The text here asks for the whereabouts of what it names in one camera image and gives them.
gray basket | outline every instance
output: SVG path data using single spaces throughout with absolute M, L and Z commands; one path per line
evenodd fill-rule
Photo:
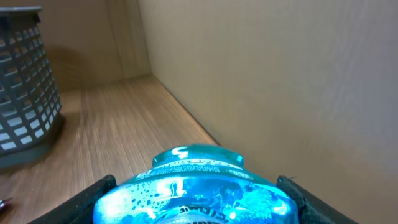
M 62 125 L 58 89 L 37 28 L 40 10 L 0 8 L 0 167 L 50 149 Z

wall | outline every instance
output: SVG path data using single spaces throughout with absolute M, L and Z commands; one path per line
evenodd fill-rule
M 39 29 L 60 91 L 150 73 L 137 0 L 1 0 L 42 6 Z
M 152 72 L 249 170 L 396 221 L 398 1 L 142 0 Z

blue bottle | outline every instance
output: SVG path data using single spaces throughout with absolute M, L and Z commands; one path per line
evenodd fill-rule
M 100 198 L 94 223 L 299 223 L 296 203 L 218 146 L 180 146 Z

wooden floor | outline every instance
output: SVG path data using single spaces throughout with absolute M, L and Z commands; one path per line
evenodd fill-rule
M 65 125 L 39 162 L 0 170 L 0 223 L 27 223 L 107 174 L 118 183 L 165 149 L 212 138 L 153 76 L 62 94 Z

basket base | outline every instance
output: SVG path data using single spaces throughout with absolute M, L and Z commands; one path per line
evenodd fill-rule
M 27 149 L 23 149 L 12 154 L 7 154 L 5 156 L 0 156 L 0 169 L 36 160 L 45 152 L 49 151 L 54 142 L 57 140 L 64 122 L 65 118 L 59 113 L 54 118 L 53 125 L 50 128 L 48 135 L 45 136 L 41 141 L 33 146 L 28 147 Z

